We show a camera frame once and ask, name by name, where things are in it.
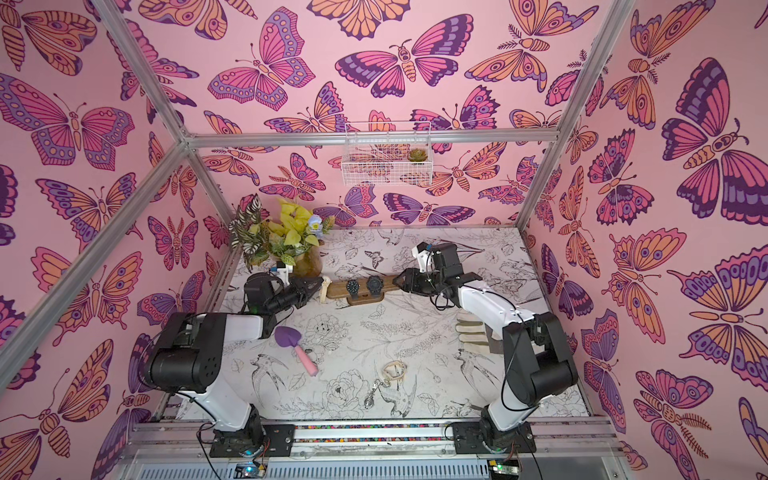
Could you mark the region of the beige watch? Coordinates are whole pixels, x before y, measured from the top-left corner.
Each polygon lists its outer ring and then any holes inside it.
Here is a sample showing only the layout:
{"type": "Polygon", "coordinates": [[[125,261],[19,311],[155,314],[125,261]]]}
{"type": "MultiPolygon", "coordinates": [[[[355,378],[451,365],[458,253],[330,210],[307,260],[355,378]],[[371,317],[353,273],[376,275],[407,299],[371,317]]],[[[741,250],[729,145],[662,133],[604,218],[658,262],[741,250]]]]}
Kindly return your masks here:
{"type": "Polygon", "coordinates": [[[383,383],[387,387],[400,387],[407,374],[408,366],[402,360],[393,360],[386,363],[382,369],[383,383]]]}
{"type": "Polygon", "coordinates": [[[332,280],[330,277],[328,276],[322,277],[322,284],[321,284],[321,289],[319,294],[319,301],[321,304],[325,304],[327,301],[328,289],[331,283],[332,283],[332,280]]]}

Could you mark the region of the black watch wide face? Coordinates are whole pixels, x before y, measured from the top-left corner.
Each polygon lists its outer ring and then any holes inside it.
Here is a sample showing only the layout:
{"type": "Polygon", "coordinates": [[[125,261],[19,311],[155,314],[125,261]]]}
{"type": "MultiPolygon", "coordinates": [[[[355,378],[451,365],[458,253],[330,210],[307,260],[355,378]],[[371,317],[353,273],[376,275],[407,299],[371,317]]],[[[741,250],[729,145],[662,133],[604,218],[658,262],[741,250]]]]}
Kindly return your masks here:
{"type": "Polygon", "coordinates": [[[370,276],[366,282],[366,288],[371,297],[378,297],[383,293],[384,281],[379,276],[370,276]]]}

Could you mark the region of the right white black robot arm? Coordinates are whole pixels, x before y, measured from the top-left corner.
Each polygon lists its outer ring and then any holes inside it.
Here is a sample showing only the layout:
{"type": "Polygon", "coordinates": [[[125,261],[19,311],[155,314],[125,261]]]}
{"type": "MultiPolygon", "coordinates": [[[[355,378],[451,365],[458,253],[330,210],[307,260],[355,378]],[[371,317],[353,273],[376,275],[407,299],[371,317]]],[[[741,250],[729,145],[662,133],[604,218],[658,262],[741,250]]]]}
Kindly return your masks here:
{"type": "Polygon", "coordinates": [[[541,401],[577,384],[579,374],[560,320],[551,312],[521,308],[494,291],[482,277],[466,272],[453,243],[422,242],[412,249],[418,263],[396,276],[402,291],[443,298],[483,322],[501,338],[503,380],[496,400],[484,407],[477,431],[490,451],[533,452],[528,418],[541,401]]]}

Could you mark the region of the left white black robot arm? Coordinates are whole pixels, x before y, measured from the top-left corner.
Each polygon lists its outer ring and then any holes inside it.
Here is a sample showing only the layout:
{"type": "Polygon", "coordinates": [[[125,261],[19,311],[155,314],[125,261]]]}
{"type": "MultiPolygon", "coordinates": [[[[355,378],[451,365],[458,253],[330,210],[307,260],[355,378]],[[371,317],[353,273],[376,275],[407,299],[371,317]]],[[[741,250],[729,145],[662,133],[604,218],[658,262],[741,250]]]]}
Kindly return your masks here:
{"type": "Polygon", "coordinates": [[[238,313],[174,313],[149,350],[141,380],[149,387],[178,394],[196,404],[213,422],[212,452],[252,457],[266,450],[267,434],[258,409],[235,393],[221,373],[228,342],[273,338],[291,348],[307,374],[317,365],[300,346],[298,331],[282,326],[278,315],[303,308],[325,293],[327,277],[297,277],[287,267],[251,275],[238,313]]]}

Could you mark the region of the silver metal keychain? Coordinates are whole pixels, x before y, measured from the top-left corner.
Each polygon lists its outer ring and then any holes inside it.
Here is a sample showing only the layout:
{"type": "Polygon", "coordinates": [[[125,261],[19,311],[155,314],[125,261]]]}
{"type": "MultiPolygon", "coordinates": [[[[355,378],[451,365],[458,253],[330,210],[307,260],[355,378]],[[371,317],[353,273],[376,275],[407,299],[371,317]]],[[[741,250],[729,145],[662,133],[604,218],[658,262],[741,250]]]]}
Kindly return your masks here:
{"type": "Polygon", "coordinates": [[[387,387],[387,384],[381,379],[376,379],[373,382],[371,390],[364,399],[364,408],[366,410],[371,410],[376,404],[376,399],[382,398],[381,391],[384,387],[387,387]]]}

